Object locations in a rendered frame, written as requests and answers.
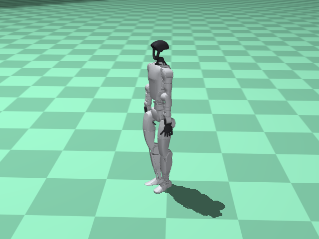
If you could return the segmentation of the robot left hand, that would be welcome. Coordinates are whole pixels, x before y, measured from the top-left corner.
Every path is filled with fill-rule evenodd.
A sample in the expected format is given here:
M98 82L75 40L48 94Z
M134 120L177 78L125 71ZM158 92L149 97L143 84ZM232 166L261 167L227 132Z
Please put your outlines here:
M164 132L165 137L166 137L166 135L167 135L167 137L168 137L168 135L169 136L173 135L171 123L166 124L166 119L164 119L164 125L165 125L164 130L160 133L160 135L162 135L163 132Z

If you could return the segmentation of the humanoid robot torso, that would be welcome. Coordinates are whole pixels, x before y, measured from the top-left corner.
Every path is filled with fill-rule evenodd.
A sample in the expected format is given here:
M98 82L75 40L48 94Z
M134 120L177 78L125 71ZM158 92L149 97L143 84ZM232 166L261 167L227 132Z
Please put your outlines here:
M163 117L163 101L160 99L162 93L164 93L163 88L163 78L161 76L162 68L170 68L169 65L165 65L162 62L159 62L161 65L155 65L156 61L153 62L149 67L149 89L150 89L150 97L155 100L153 103L155 104L152 107L152 117L160 122Z

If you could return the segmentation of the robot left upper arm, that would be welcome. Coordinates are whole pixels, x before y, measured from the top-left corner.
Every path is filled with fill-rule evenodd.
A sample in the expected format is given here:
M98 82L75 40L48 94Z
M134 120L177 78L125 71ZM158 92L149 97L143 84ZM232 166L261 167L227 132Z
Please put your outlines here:
M160 96L160 99L165 102L166 95L171 95L172 91L172 79L173 79L173 71L170 68L162 68L161 76L163 78L163 88L164 93Z

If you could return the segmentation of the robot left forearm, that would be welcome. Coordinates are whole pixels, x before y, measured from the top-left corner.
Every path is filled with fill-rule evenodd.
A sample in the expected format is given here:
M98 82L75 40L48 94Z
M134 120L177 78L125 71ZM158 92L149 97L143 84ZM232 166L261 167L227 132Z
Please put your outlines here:
M171 106L172 106L172 99L171 95L166 95L165 103L163 103L163 116L166 119L166 124L171 123Z

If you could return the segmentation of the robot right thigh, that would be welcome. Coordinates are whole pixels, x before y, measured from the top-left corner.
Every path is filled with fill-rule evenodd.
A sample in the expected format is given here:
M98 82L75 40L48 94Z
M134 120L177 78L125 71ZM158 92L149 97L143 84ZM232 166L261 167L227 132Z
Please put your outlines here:
M149 110L144 114L143 132L145 141L151 152L154 154L159 154L158 143L154 143L156 127L154 126L155 124L153 123L153 121L156 120L152 117L151 110Z

